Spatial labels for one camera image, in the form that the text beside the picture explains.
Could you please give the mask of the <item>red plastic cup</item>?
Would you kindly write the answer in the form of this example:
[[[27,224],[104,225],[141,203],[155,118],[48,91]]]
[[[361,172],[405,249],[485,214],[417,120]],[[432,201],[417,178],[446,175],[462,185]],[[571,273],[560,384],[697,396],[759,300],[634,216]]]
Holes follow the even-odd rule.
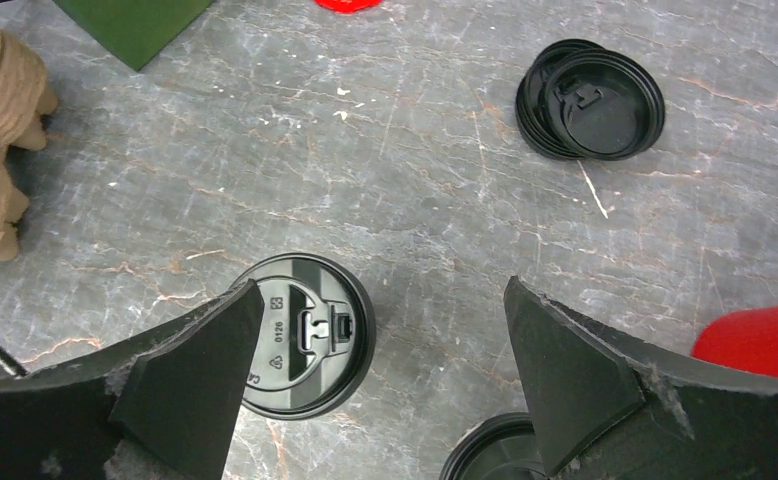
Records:
[[[696,338],[693,358],[778,378],[778,306],[715,319]]]

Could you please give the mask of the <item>stack of black lids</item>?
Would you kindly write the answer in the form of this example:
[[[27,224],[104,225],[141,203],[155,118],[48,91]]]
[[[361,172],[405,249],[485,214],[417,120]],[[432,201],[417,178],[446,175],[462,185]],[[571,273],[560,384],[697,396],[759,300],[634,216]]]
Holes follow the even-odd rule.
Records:
[[[553,160],[619,161],[651,148],[665,124],[662,91],[630,57],[585,39],[547,46],[517,88],[525,142]]]

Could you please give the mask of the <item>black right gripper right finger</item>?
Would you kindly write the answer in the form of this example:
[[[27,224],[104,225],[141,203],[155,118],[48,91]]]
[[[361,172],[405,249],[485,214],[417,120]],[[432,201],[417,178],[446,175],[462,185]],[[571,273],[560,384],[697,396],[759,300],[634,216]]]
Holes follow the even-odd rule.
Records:
[[[778,378],[697,360],[512,277],[504,309],[552,479],[778,479]]]

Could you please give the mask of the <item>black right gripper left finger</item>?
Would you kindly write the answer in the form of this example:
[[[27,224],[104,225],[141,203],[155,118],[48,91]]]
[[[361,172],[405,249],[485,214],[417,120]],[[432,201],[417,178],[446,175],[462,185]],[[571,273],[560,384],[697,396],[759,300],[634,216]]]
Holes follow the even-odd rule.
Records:
[[[264,302],[245,280],[96,352],[0,378],[0,479],[219,479]]]

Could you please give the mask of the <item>black coffee cup lid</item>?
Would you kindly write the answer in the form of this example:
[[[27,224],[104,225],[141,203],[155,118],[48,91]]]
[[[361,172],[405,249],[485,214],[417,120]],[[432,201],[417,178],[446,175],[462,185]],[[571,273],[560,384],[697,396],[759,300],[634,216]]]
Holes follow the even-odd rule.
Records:
[[[504,413],[468,429],[449,454],[439,479],[548,479],[530,415]]]

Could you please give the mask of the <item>green paper bag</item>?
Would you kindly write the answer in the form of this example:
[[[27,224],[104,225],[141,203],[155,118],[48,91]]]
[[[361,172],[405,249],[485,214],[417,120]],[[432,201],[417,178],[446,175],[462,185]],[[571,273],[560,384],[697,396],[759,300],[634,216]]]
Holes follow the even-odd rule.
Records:
[[[141,70],[211,0],[55,0],[80,28],[134,71]]]

